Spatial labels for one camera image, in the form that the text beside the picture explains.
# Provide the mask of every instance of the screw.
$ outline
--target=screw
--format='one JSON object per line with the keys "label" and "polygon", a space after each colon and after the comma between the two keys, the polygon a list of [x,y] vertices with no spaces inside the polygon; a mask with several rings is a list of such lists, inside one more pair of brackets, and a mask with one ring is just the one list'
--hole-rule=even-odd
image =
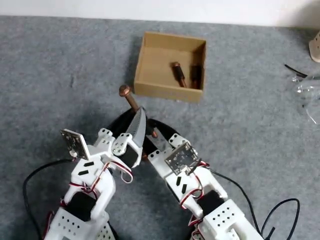
{"label": "screw", "polygon": [[125,97],[125,99],[128,101],[130,104],[131,108],[137,112],[139,110],[139,106],[136,103],[135,99],[131,95],[131,87],[128,85],[122,85],[119,88],[119,95],[120,97]]}

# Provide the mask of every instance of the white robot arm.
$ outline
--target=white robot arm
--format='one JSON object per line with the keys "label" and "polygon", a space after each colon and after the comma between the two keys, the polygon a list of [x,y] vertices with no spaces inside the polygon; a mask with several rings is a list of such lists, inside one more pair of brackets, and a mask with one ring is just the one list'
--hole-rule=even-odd
{"label": "white robot arm", "polygon": [[171,146],[148,159],[184,209],[193,216],[192,240],[263,240],[202,162],[190,142],[175,133]]}
{"label": "white robot arm", "polygon": [[87,145],[79,133],[61,131],[70,154],[79,162],[45,240],[116,239],[105,211],[116,191],[112,171],[121,171],[123,181],[132,182],[131,168],[138,166],[142,158],[146,121],[145,111],[140,108],[126,132],[115,138],[110,130],[102,128],[94,145]]}

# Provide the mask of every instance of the open cardboard box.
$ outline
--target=open cardboard box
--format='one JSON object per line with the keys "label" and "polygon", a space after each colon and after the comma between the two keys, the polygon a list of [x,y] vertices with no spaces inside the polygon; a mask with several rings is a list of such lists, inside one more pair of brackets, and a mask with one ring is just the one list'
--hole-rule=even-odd
{"label": "open cardboard box", "polygon": [[[146,32],[134,78],[134,93],[148,97],[199,102],[205,84],[206,41],[194,37]],[[179,62],[187,87],[175,79],[172,63]],[[200,88],[192,88],[192,66],[202,67]]]}

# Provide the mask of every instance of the black cable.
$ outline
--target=black cable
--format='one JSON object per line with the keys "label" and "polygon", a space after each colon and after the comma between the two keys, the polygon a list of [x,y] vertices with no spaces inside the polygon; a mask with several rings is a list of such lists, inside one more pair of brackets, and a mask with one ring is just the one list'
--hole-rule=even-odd
{"label": "black cable", "polygon": [[260,229],[259,229],[259,226],[258,226],[258,222],[257,222],[257,218],[256,218],[256,215],[255,215],[255,212],[254,212],[254,208],[252,206],[252,203],[248,197],[248,195],[246,194],[245,190],[240,186],[239,183],[237,183],[236,181],[232,180],[231,178],[225,176],[225,175],[222,175],[214,170],[212,170],[211,168],[208,167],[208,169],[215,175],[223,178],[223,179],[226,179],[228,180],[229,182],[233,183],[234,185],[236,185],[242,192],[242,194],[244,195],[246,201],[248,202],[249,204],[249,208],[250,208],[250,212],[251,212],[251,215],[252,215],[252,219],[253,219],[253,223],[254,223],[254,227],[255,229],[257,230],[257,232],[261,235],[261,232],[260,232]]}
{"label": "black cable", "polygon": [[271,229],[271,231],[270,231],[270,233],[269,233],[269,235],[266,236],[266,238],[265,238],[264,240],[270,240],[270,239],[271,239],[271,236],[272,236],[272,234],[274,234],[274,231],[275,231],[275,230],[276,230],[276,228],[273,226],[272,229]]}
{"label": "black cable", "polygon": [[29,218],[31,219],[34,227],[35,227],[35,231],[37,233],[38,236],[38,240],[42,240],[42,235],[41,235],[41,231],[40,231],[40,227],[39,224],[35,218],[35,216],[33,215],[33,213],[31,212],[30,206],[29,206],[29,202],[28,202],[28,195],[27,195],[27,184],[28,181],[34,176],[36,175],[38,172],[40,172],[43,169],[46,169],[48,167],[54,166],[54,165],[58,165],[58,164],[64,164],[64,163],[70,163],[72,162],[73,159],[61,159],[58,161],[53,161],[53,162],[49,162],[45,165],[42,165],[41,167],[37,168],[36,170],[34,170],[32,173],[29,174],[29,176],[26,177],[26,179],[23,181],[23,185],[22,185],[22,194],[23,194],[23,200],[24,200],[24,206],[25,206],[25,210],[28,213]]}
{"label": "black cable", "polygon": [[281,205],[285,204],[285,203],[288,203],[288,202],[296,202],[297,203],[297,208],[296,208],[296,214],[295,214],[295,218],[294,218],[294,222],[293,222],[293,225],[292,225],[292,228],[290,230],[290,233],[289,233],[289,236],[287,237],[286,240],[290,240],[292,235],[294,234],[294,231],[296,229],[296,226],[297,226],[297,222],[298,222],[298,218],[299,218],[299,213],[300,213],[300,201],[297,199],[297,198],[289,198],[289,199],[286,199],[286,200],[283,200],[281,202],[279,202],[274,208],[272,208],[272,210],[270,211],[270,213],[268,214],[268,216],[266,217],[263,225],[262,225],[262,228],[261,228],[261,235],[264,234],[264,230],[265,230],[265,227],[267,225],[267,222],[269,220],[269,218],[271,217],[271,215],[275,212],[275,210],[280,207]]}
{"label": "black cable", "polygon": [[289,70],[291,70],[291,71],[293,71],[293,72],[295,72],[295,73],[299,74],[299,76],[300,76],[300,77],[302,77],[302,78],[306,78],[306,77],[308,77],[308,75],[307,75],[307,74],[304,74],[304,73],[302,73],[302,72],[300,72],[300,71],[298,71],[298,70],[295,70],[294,68],[292,68],[292,67],[288,66],[287,64],[285,64],[284,66],[285,66],[287,69],[289,69]]}

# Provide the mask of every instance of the transparent plastic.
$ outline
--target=transparent plastic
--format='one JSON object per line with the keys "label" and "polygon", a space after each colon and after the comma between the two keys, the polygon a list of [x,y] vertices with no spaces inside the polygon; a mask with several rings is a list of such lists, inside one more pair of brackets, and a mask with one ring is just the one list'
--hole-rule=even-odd
{"label": "transparent plastic", "polygon": [[302,102],[302,107],[312,122],[320,124],[320,74],[296,82],[294,91]]}

